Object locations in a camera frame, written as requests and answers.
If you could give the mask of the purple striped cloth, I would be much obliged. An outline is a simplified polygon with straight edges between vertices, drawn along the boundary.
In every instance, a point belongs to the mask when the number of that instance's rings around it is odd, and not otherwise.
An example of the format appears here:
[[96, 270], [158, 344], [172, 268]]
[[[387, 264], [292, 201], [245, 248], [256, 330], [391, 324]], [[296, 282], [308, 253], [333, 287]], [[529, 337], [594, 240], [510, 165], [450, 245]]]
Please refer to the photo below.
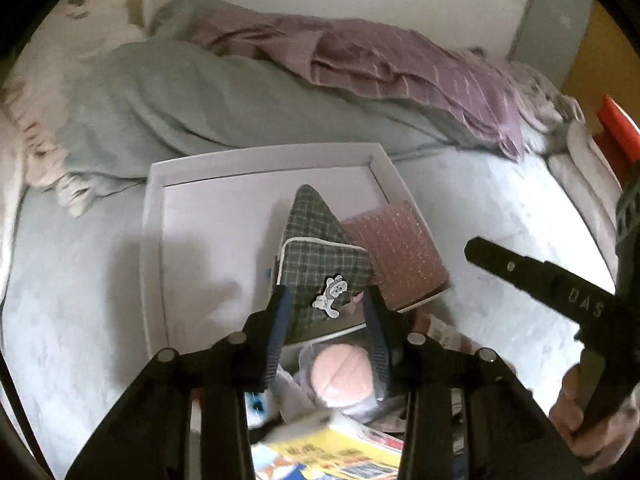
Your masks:
[[265, 58], [318, 87], [444, 112], [473, 139], [524, 156], [520, 114], [503, 76], [415, 30], [360, 20], [216, 10], [190, 41], [216, 55]]

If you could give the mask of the yellow book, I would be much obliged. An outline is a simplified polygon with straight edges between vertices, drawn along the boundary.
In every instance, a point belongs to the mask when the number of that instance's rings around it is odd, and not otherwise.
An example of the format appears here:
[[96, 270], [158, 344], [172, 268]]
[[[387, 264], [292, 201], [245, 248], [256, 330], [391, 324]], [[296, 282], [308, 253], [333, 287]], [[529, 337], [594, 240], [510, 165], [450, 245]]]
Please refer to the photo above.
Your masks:
[[404, 447], [398, 438], [332, 410], [280, 426], [262, 444], [305, 471], [339, 479], [396, 479]]

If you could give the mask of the green plaid pouch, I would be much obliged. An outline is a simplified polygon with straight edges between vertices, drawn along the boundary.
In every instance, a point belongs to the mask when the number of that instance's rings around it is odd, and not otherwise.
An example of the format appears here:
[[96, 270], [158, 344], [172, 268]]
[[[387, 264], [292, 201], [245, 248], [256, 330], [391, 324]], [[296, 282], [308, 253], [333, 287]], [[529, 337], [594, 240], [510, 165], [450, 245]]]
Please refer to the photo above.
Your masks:
[[322, 338], [359, 323], [352, 300], [369, 285], [367, 249], [356, 245], [315, 188], [302, 185], [282, 233], [274, 282], [291, 293], [287, 344]]

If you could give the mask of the pink ruffled cushion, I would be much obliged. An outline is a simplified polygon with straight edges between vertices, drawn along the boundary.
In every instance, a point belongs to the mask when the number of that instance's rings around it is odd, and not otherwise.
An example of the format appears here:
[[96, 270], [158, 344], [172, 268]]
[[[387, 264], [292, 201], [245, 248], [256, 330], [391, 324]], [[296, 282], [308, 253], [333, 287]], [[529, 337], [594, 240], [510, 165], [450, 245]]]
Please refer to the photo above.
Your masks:
[[58, 130], [68, 119], [73, 86], [88, 72], [102, 42], [105, 3], [59, 2], [29, 39], [2, 87], [1, 104], [20, 130], [25, 180], [33, 188], [54, 188], [65, 176], [67, 152]]

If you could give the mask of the purple pump bottle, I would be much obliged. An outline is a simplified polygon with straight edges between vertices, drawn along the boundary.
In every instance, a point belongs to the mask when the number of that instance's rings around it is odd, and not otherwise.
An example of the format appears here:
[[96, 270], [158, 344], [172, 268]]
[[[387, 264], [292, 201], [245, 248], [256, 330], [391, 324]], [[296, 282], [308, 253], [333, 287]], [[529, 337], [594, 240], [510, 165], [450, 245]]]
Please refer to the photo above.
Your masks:
[[413, 330], [438, 342], [446, 350], [474, 354], [482, 348], [476, 341], [458, 332], [454, 326], [431, 314], [418, 313], [414, 317]]

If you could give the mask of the white cardboard box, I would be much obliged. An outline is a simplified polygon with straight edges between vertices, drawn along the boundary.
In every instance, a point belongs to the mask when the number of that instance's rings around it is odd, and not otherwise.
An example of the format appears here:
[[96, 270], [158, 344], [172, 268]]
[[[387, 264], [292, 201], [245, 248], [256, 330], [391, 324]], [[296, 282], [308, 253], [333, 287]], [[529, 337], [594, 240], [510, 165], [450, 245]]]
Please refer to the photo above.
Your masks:
[[150, 356], [165, 347], [206, 349], [268, 304], [282, 231], [303, 184], [339, 219], [414, 202], [375, 143], [263, 146], [151, 167], [140, 246]]

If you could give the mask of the grey-green blanket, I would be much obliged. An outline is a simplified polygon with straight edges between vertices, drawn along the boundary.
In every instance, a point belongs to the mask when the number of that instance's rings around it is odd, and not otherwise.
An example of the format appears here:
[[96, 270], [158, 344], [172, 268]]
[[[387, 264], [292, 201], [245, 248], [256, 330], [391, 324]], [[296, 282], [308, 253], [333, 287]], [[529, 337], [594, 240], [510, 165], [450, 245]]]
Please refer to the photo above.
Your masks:
[[94, 62], [58, 130], [66, 178], [97, 196], [146, 178], [154, 162], [232, 148], [372, 142], [394, 159], [446, 145], [498, 151], [450, 113], [322, 88], [270, 61], [217, 56], [186, 37], [221, 0], [172, 0], [148, 40]]

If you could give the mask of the white folded bedding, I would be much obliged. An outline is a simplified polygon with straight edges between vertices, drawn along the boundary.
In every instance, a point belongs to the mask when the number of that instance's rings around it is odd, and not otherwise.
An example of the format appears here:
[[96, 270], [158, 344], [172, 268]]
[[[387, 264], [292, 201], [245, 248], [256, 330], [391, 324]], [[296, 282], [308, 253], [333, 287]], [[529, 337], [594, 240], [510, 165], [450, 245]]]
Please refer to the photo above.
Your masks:
[[617, 228], [615, 209], [622, 188], [592, 135], [581, 122], [566, 129], [566, 149], [548, 157], [547, 164], [584, 220], [612, 279], [616, 280]]

